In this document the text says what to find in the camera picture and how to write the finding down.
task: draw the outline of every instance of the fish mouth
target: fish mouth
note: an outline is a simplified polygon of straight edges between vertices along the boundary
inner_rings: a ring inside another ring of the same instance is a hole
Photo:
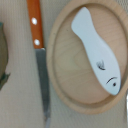
[[[112,79],[117,79],[117,77],[112,77],[111,79],[108,80],[108,82],[111,81]]]

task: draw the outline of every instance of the fish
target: fish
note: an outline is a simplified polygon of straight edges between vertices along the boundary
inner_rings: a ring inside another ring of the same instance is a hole
[[[100,85],[111,95],[117,95],[121,88],[118,61],[111,48],[97,33],[86,7],[77,12],[71,23],[71,29],[81,39]]]

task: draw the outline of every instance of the knife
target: knife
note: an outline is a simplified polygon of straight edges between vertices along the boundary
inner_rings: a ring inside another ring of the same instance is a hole
[[[43,42],[40,2],[39,0],[27,0],[27,6],[33,39],[33,46],[35,48],[37,59],[39,81],[41,85],[43,110],[46,124],[45,126],[48,127],[50,121],[50,96],[48,73],[46,67],[46,51]]]

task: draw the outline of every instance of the knife handle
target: knife handle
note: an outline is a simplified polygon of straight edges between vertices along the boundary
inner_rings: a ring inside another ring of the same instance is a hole
[[[41,11],[39,0],[27,0],[33,46],[35,49],[44,48]]]

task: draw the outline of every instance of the round cutting board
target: round cutting board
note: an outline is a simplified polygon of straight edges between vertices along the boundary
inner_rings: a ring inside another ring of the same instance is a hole
[[[71,29],[73,18],[81,7],[88,8],[97,33],[117,58],[122,83],[116,96],[102,88],[81,40]],[[127,32],[127,14],[112,0],[73,0],[61,11],[51,31],[47,66],[54,89],[65,104],[78,112],[95,114],[110,109],[122,98],[128,87]]]

